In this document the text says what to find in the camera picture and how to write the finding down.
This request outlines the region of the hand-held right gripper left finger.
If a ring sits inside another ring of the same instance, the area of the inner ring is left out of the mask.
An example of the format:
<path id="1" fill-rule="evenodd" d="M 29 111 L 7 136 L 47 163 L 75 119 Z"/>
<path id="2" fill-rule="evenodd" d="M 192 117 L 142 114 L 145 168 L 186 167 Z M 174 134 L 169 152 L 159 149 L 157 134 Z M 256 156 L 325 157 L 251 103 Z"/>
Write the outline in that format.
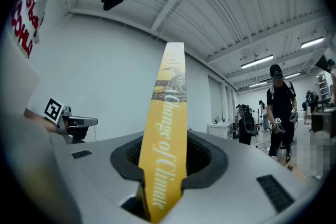
<path id="1" fill-rule="evenodd" d="M 113 150 L 141 136 L 134 133 L 97 142 L 67 144 L 52 134 L 60 172 L 81 214 L 82 224 L 150 224 L 122 208 L 139 183 L 124 179 L 112 166 Z"/>

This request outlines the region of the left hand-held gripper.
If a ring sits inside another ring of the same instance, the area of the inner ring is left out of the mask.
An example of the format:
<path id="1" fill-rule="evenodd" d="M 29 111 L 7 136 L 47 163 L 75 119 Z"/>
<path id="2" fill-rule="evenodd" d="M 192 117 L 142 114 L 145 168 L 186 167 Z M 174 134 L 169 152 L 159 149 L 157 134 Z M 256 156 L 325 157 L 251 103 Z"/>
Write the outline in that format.
<path id="1" fill-rule="evenodd" d="M 50 98 L 44 110 L 45 119 L 54 123 L 58 134 L 63 136 L 67 144 L 84 143 L 89 126 L 98 124 L 96 118 L 73 116 L 70 106 Z"/>

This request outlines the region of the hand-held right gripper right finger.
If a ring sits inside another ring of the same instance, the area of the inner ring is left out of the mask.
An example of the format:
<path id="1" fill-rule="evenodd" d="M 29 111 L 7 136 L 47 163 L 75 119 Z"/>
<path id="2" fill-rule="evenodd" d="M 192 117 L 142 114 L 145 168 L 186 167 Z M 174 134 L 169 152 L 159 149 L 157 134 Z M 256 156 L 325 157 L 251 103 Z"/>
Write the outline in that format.
<path id="1" fill-rule="evenodd" d="M 187 189 L 165 216 L 164 224 L 287 224 L 308 206 L 312 191 L 289 169 L 263 151 L 193 131 L 228 156 L 228 167 L 208 188 Z M 274 178 L 293 201 L 277 212 L 258 178 Z"/>

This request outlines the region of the yellow book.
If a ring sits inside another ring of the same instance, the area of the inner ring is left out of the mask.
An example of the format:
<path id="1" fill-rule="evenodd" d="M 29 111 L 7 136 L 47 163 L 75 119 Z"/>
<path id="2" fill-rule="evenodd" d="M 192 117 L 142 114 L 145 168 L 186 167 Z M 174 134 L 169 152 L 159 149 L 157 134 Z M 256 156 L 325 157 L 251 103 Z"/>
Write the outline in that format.
<path id="1" fill-rule="evenodd" d="M 155 81 L 140 150 L 145 202 L 160 222 L 182 197 L 186 177 L 187 93 L 182 42 L 166 44 Z"/>

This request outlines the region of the person's left forearm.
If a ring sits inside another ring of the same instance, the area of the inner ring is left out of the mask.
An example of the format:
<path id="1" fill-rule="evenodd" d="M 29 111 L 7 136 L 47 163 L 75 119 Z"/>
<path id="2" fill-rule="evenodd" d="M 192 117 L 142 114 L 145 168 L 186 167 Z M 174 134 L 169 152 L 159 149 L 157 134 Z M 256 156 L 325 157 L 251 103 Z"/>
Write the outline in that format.
<path id="1" fill-rule="evenodd" d="M 45 119 L 44 117 L 34 113 L 33 111 L 29 109 L 25 109 L 24 111 L 24 117 L 37 123 L 39 126 L 43 127 L 48 133 L 56 133 L 58 134 L 56 125 L 49 121 L 48 119 Z"/>

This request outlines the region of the steel kettle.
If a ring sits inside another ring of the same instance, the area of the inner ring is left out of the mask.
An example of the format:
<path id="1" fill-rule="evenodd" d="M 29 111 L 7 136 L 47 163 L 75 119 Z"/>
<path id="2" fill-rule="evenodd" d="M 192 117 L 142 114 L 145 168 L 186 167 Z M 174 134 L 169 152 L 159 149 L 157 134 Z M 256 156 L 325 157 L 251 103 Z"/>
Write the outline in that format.
<path id="1" fill-rule="evenodd" d="M 290 148 L 285 146 L 280 146 L 277 149 L 276 154 L 277 160 L 281 165 L 286 165 L 290 161 Z"/>

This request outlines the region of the white sink cabinet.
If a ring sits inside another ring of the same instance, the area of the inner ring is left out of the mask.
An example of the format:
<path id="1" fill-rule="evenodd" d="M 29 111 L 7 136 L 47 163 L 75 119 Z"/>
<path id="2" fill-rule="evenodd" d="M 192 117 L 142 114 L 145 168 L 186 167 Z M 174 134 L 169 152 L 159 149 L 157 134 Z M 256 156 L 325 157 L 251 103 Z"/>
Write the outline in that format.
<path id="1" fill-rule="evenodd" d="M 227 140 L 232 140 L 231 127 L 233 122 L 210 123 L 207 126 L 207 133 Z"/>

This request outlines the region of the dark table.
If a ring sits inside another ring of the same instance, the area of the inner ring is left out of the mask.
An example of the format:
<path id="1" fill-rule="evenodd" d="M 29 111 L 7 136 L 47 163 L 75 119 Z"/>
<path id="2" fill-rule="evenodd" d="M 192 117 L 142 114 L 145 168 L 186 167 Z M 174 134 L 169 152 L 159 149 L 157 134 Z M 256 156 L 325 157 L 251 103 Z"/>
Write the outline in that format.
<path id="1" fill-rule="evenodd" d="M 313 112 L 312 131 L 327 131 L 330 138 L 336 137 L 336 108 L 328 108 L 325 102 L 318 102 L 317 112 Z"/>

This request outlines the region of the white shelf unit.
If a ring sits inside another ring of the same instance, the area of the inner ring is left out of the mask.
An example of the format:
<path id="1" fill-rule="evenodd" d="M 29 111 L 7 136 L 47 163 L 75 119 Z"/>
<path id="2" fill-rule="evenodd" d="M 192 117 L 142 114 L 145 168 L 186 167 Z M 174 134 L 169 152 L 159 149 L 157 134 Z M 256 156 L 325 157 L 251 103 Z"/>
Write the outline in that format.
<path id="1" fill-rule="evenodd" d="M 319 88 L 319 92 L 321 95 L 320 100 L 327 100 L 330 95 L 329 95 L 329 87 L 327 80 L 325 78 L 324 72 L 320 73 L 319 75 L 316 76 L 316 81 L 317 81 L 317 86 Z"/>

